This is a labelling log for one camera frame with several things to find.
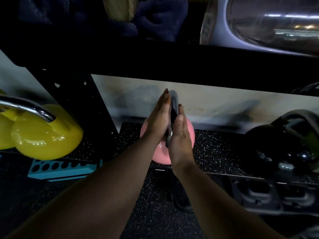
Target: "finger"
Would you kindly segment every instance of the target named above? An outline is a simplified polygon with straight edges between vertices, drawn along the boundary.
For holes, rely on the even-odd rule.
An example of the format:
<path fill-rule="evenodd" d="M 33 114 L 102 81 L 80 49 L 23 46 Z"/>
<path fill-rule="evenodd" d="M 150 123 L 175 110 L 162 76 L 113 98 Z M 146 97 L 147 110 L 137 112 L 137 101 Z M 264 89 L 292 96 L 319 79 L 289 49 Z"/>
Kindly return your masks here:
<path fill-rule="evenodd" d="M 171 96 L 168 93 L 166 93 L 164 96 L 162 106 L 159 111 L 162 112 L 163 114 L 168 115 L 170 103 L 171 103 Z"/>
<path fill-rule="evenodd" d="M 154 110 L 156 111 L 159 111 L 161 106 L 162 106 L 162 103 L 163 103 L 163 100 L 164 100 L 164 97 L 165 95 L 168 93 L 168 89 L 166 88 L 165 91 L 162 93 L 162 95 L 159 97 L 157 103 L 156 103 L 156 106 L 154 108 Z"/>
<path fill-rule="evenodd" d="M 184 108 L 181 104 L 178 105 L 178 113 L 183 115 L 183 126 L 182 126 L 183 132 L 188 132 L 187 120 L 184 113 Z"/>
<path fill-rule="evenodd" d="M 173 127 L 173 136 L 179 136 L 183 133 L 183 120 L 184 116 L 182 114 L 176 117 Z"/>

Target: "kettlebell handle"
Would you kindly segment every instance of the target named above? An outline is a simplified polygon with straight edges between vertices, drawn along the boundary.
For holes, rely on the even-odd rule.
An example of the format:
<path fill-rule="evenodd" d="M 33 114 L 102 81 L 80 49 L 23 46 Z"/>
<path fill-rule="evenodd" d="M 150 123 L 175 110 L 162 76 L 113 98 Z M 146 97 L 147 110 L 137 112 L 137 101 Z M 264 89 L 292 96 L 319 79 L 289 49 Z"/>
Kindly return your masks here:
<path fill-rule="evenodd" d="M 287 112 L 286 114 L 282 115 L 275 121 L 273 121 L 271 124 L 275 127 L 285 126 L 289 122 L 291 122 L 293 119 L 301 118 L 308 122 L 308 124 L 311 126 L 315 136 L 319 140 L 319 116 L 311 112 L 309 110 L 305 109 L 298 109 L 293 110 L 290 112 Z"/>
<path fill-rule="evenodd" d="M 14 96 L 0 95 L 0 105 L 30 112 L 46 122 L 53 122 L 56 117 L 36 102 Z"/>

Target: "blue towel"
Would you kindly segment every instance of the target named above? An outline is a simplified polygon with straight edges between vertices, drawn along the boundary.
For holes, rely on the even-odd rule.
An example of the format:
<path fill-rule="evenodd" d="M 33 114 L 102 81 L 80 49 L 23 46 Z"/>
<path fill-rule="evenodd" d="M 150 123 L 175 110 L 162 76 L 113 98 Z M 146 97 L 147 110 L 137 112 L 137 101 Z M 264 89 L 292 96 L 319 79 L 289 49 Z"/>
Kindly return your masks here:
<path fill-rule="evenodd" d="M 187 13 L 187 0 L 140 1 L 133 23 L 143 36 L 175 42 Z"/>

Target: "bolt hole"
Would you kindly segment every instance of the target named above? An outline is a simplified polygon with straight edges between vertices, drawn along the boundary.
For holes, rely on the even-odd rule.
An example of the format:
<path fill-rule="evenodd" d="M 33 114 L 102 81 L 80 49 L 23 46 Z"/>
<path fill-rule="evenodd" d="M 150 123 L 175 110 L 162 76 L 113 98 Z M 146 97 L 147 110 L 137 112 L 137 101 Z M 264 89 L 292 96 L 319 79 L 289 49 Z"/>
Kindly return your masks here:
<path fill-rule="evenodd" d="M 39 170 L 39 168 L 40 168 L 40 165 L 36 164 L 36 165 L 34 165 L 34 166 L 32 167 L 31 171 L 32 171 L 32 172 L 36 172 L 36 171 Z"/>
<path fill-rule="evenodd" d="M 55 163 L 51 166 L 51 169 L 52 169 L 52 170 L 56 170 L 58 167 L 59 167 L 59 163 L 58 163 L 58 162 L 55 162 Z"/>
<path fill-rule="evenodd" d="M 45 165 L 42 166 L 42 171 L 46 171 L 48 170 L 48 168 L 50 168 L 50 165 L 46 163 Z"/>
<path fill-rule="evenodd" d="M 65 169 L 66 167 L 69 166 L 69 163 L 68 162 L 63 162 L 62 165 L 61 165 L 61 168 L 62 169 Z"/>

